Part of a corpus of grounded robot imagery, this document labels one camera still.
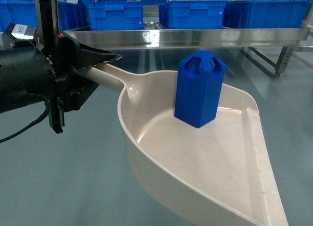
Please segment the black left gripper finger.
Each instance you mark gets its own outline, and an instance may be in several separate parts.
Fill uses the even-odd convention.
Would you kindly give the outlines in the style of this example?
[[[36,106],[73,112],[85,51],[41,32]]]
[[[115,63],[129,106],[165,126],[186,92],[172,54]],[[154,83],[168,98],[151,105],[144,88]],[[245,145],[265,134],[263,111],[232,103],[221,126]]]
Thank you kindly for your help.
[[[77,111],[83,106],[99,84],[92,81],[80,81],[72,83],[61,93],[58,108],[63,112]]]
[[[78,51],[78,69],[90,68],[121,59],[120,54],[80,44]]]

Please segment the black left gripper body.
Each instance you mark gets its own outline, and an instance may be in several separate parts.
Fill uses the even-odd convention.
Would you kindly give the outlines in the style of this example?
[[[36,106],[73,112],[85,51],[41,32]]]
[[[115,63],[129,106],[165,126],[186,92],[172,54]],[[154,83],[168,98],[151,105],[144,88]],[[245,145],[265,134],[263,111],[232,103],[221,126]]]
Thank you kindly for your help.
[[[64,92],[77,77],[74,76],[70,63],[66,61],[66,46],[70,40],[68,35],[60,30],[57,0],[35,0],[38,22],[38,46],[52,67],[54,93],[49,100],[49,124],[57,134],[63,132],[65,117],[58,108],[61,93]]]

